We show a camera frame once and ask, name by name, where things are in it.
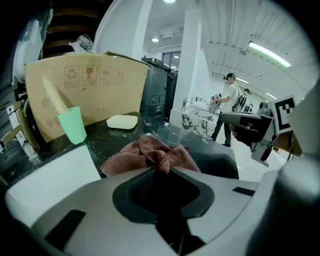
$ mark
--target fluorescent light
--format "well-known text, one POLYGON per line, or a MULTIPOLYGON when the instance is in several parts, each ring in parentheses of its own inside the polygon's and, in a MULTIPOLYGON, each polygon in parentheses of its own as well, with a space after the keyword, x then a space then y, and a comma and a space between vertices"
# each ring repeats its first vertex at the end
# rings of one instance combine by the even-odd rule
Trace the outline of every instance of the fluorescent light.
POLYGON ((244 82, 244 83, 246 83, 246 84, 249 84, 249 82, 248 82, 248 81, 243 80, 243 79, 241 79, 241 78, 239 78, 239 77, 236 77, 235 79, 236 79, 236 80, 239 80, 239 81, 241 81, 241 82, 244 82))
POLYGON ((275 96, 272 96, 269 92, 266 92, 265 94, 269 95, 270 97, 274 98, 275 100, 277 99, 275 96))
POLYGON ((277 62, 280 62, 286 68, 291 66, 291 64, 288 61, 286 61, 285 59, 281 58, 279 55, 275 54, 274 52, 262 47, 261 45, 258 45, 258 44, 254 43, 254 42, 249 42, 249 47, 251 47, 253 49, 256 49, 257 51, 262 52, 262 53, 270 56, 271 58, 273 58, 277 62))

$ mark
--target marble countertop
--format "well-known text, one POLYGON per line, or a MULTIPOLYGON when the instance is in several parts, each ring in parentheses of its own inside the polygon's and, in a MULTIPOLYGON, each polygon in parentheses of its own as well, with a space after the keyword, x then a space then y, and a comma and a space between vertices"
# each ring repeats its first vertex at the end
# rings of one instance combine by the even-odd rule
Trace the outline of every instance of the marble countertop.
POLYGON ((106 120, 87 125, 85 127, 87 137, 84 142, 74 145, 66 135, 63 135, 48 143, 47 152, 38 153, 39 160, 30 162, 27 156, 22 157, 1 176, 8 183, 9 188, 50 161, 77 147, 87 146, 98 173, 104 178, 105 175, 100 170, 104 161, 118 153, 127 144, 149 134, 160 138, 169 146, 182 144, 188 147, 189 154, 203 173, 233 179, 239 178, 232 149, 164 121, 141 117, 138 112, 128 115, 138 117, 137 125, 131 130, 109 128, 106 120))

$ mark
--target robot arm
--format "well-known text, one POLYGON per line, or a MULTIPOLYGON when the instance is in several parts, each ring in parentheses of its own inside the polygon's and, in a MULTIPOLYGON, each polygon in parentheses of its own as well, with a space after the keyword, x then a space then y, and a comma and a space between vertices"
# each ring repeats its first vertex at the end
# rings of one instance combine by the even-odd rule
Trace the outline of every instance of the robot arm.
POLYGON ((237 133, 243 138, 240 141, 250 147, 252 159, 268 167, 265 161, 276 139, 282 133, 292 130, 287 115, 294 107, 293 95, 288 95, 269 103, 261 102, 257 114, 226 112, 221 114, 221 118, 224 122, 241 128, 237 133))

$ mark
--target cardboard box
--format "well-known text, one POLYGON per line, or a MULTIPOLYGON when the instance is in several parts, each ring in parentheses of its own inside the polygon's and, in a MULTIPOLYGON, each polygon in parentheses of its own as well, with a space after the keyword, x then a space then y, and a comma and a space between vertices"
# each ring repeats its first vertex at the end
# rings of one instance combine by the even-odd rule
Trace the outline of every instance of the cardboard box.
POLYGON ((139 112, 148 64, 125 56, 81 53, 43 59, 25 67, 30 107, 46 142, 65 134, 42 77, 68 108, 80 107, 84 125, 139 112))

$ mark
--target white counter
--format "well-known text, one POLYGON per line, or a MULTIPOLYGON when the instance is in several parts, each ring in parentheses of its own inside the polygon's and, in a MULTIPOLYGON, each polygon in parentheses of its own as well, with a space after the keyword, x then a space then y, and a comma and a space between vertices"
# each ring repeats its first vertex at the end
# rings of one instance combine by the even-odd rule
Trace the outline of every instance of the white counter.
POLYGON ((169 123, 210 139, 215 130, 217 120, 217 115, 187 107, 185 112, 182 112, 181 108, 171 109, 169 123))
POLYGON ((190 108, 195 108, 195 109, 198 109, 198 110, 202 110, 202 111, 207 111, 208 103, 207 102, 203 102, 203 101, 194 101, 194 102, 190 103, 189 107, 190 108))

